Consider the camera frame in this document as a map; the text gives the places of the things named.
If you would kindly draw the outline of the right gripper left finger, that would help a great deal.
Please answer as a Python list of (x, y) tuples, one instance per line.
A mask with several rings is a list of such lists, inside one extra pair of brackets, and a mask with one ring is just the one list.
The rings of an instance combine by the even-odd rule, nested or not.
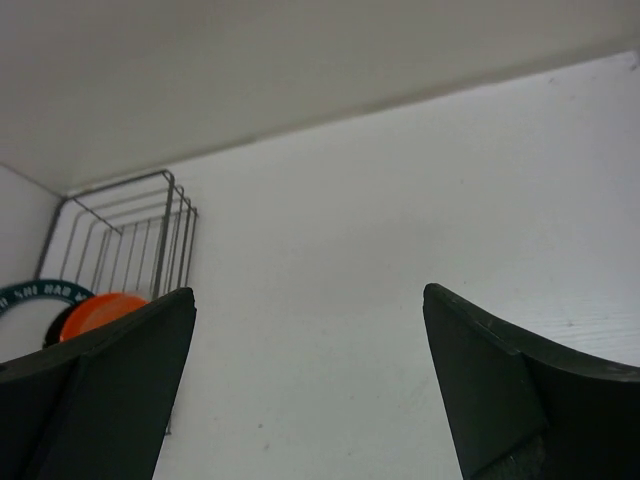
[(179, 288), (2, 363), (2, 478), (152, 478), (195, 320), (194, 293)]

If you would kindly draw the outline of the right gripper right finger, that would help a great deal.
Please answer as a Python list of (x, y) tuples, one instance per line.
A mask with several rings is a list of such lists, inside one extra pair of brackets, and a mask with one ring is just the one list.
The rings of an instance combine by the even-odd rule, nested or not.
[(463, 478), (638, 478), (638, 368), (532, 333), (439, 284), (423, 298)]

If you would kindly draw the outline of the orange plate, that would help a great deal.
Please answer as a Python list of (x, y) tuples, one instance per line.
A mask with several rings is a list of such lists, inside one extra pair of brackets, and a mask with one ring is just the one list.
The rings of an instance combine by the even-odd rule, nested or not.
[(91, 297), (75, 307), (65, 320), (59, 341), (66, 341), (115, 321), (148, 303), (129, 293), (107, 293)]

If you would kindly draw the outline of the black plate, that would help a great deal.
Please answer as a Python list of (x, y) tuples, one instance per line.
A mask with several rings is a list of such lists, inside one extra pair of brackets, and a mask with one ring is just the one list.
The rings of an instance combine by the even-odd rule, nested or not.
[(70, 305), (56, 316), (45, 333), (42, 344), (43, 349), (49, 348), (60, 342), (62, 329), (64, 328), (67, 319), (76, 308), (76, 305)]

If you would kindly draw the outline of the white plate dark rim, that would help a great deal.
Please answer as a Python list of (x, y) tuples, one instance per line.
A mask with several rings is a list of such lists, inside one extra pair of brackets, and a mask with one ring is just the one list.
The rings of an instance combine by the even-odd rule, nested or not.
[(1, 315), (34, 300), (56, 300), (77, 305), (95, 294), (79, 284), (61, 279), (35, 279), (1, 288)]

